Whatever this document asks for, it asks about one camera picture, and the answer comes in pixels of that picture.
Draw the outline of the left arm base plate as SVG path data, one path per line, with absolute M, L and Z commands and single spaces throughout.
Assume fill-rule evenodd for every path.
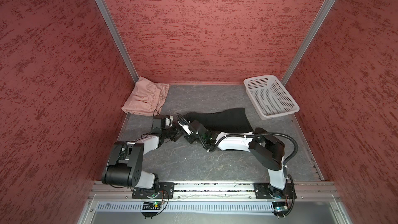
M 174 187 L 174 183 L 155 182 L 149 189 L 133 188 L 132 199 L 172 199 Z

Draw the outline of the pink shorts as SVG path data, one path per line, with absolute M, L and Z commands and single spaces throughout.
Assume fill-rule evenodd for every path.
M 170 87 L 170 84 L 154 83 L 145 77 L 140 77 L 121 109 L 124 113 L 132 115 L 159 114 L 166 102 Z

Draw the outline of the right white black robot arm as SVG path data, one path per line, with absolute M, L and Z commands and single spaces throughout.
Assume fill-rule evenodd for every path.
M 250 152 L 267 170 L 269 174 L 268 193 L 273 199 L 285 197 L 288 176 L 287 162 L 298 152 L 297 142 L 290 136 L 282 133 L 269 133 L 261 128 L 254 132 L 230 134 L 218 131 L 209 131 L 201 123 L 188 122 L 185 119 L 177 121 L 185 131 L 185 139 L 190 143 L 199 141 L 207 152 L 219 150 L 238 150 Z M 277 137 L 291 141 L 294 150 L 285 156 L 285 144 Z

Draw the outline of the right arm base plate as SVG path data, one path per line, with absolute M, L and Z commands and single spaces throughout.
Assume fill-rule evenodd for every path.
M 297 198 L 291 183 L 286 183 L 284 189 L 273 187 L 270 183 L 254 183 L 254 193 L 256 199 L 292 200 Z

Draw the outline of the black shorts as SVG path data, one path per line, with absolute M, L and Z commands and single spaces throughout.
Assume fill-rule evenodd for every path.
M 248 133 L 253 128 L 246 116 L 244 108 L 232 108 L 217 113 L 195 113 L 184 115 L 190 122 L 197 121 L 207 130 L 225 133 Z

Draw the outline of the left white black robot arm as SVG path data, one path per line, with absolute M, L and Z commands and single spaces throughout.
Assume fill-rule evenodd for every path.
M 102 173 L 101 181 L 114 188 L 132 188 L 157 194 L 159 177 L 143 171 L 144 155 L 156 150 L 168 140 L 175 142 L 182 135 L 182 128 L 155 128 L 135 141 L 116 142 Z

